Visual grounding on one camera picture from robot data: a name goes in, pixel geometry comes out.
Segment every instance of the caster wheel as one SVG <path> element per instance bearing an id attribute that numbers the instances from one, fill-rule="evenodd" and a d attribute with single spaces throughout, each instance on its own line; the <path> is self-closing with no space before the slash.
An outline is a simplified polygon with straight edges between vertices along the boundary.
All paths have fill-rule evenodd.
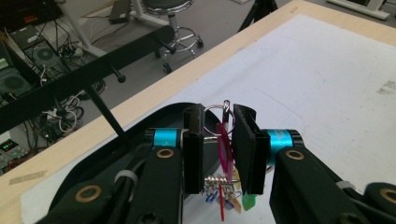
<path id="1" fill-rule="evenodd" d="M 201 38 L 198 39 L 197 46 L 198 46 L 198 49 L 201 49 L 204 47 L 204 41 L 202 41 Z"/>
<path id="2" fill-rule="evenodd" d="M 159 51 L 158 49 L 156 49 L 156 50 L 154 51 L 154 54 L 155 54 L 155 57 L 156 57 L 156 58 L 161 58 L 161 53 L 160 53 L 160 51 Z"/>
<path id="3" fill-rule="evenodd" d="M 169 63 L 165 63 L 163 65 L 163 71 L 166 73 L 166 75 L 170 74 L 172 72 L 172 68 L 169 65 Z"/>

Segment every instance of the table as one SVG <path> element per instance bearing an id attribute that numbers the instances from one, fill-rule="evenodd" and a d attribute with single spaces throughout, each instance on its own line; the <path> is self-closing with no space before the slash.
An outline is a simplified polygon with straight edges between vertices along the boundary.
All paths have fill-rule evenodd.
<path id="1" fill-rule="evenodd" d="M 172 96 L 177 95 L 186 87 L 199 82 L 199 79 L 211 73 L 219 64 L 232 58 L 237 51 L 246 48 L 248 45 L 258 41 L 261 37 L 270 34 L 271 31 L 274 31 L 281 24 L 298 15 L 315 18 L 356 34 L 396 46 L 395 29 L 304 1 L 292 1 L 275 13 L 248 27 L 244 32 L 231 37 L 224 43 L 208 51 L 205 55 L 139 92 L 136 96 L 114 108 L 112 112 L 120 125 L 128 129 Z M 39 193 L 39 196 L 43 199 L 49 198 L 50 200 L 56 188 L 61 184 L 62 178 L 67 175 L 74 164 L 90 155 L 114 137 L 114 131 L 101 117 L 87 124 L 78 132 L 71 134 L 42 154 L 17 167 L 13 172 L 2 176 L 0 178 L 0 187 L 2 190 L 0 193 L 0 198 L 2 199 L 0 204 L 0 218 L 2 219 L 2 223 L 22 223 L 22 211 L 25 215 L 26 213 L 32 213 L 29 215 L 30 217 L 34 217 L 35 214 L 39 213 L 45 214 L 49 205 L 49 203 L 45 202 L 46 200 L 40 201 L 41 206 L 37 206 L 37 202 L 31 202 L 30 204 L 25 204 L 22 208 L 21 198 L 24 201 L 28 201 L 28 198 L 31 197 L 29 192 L 35 192 Z M 387 153 L 390 157 L 394 158 L 394 152 Z M 364 161 L 368 165 L 375 165 L 375 169 L 381 169 L 380 161 L 372 159 L 364 159 Z M 190 211 L 189 218 L 186 222 L 193 223 L 194 220 L 202 218 L 202 215 Z"/>

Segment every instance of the stool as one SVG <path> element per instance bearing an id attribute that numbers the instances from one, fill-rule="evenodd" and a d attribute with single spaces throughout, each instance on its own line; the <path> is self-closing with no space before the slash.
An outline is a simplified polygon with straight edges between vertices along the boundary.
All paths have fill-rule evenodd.
<path id="1" fill-rule="evenodd" d="M 174 40 L 167 46 L 166 49 L 156 50 L 155 56 L 157 58 L 163 58 L 163 71 L 166 74 L 170 74 L 172 72 L 172 68 L 167 62 L 167 55 L 169 53 L 179 53 L 182 51 L 188 50 L 192 57 L 195 59 L 195 52 L 192 50 L 192 47 L 197 45 L 198 48 L 204 46 L 204 42 L 201 37 L 195 33 L 190 28 L 187 27 L 179 27 L 177 26 L 176 16 L 175 14 L 190 7 L 192 5 L 193 0 L 143 0 L 142 4 L 146 9 L 147 13 L 153 15 L 167 15 L 169 20 L 169 25 L 175 31 Z M 179 31 L 184 30 L 190 35 L 180 36 Z"/>

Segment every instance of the green object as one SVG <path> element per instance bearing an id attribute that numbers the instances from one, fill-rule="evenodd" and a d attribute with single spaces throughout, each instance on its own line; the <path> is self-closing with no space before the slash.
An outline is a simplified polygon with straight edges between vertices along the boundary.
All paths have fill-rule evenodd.
<path id="1" fill-rule="evenodd" d="M 6 59 L 0 59 L 0 69 L 8 67 Z"/>
<path id="2" fill-rule="evenodd" d="M 256 194 L 244 194 L 242 196 L 242 205 L 245 211 L 254 207 L 254 205 L 256 205 Z"/>

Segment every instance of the red wire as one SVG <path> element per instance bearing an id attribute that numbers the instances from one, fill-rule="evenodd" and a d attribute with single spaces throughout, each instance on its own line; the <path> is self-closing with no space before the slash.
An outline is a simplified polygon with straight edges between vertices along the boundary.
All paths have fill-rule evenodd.
<path id="1" fill-rule="evenodd" d="M 220 196 L 220 214 L 221 214 L 221 221 L 224 221 L 224 199 L 222 197 L 222 187 L 219 184 L 219 196 Z"/>

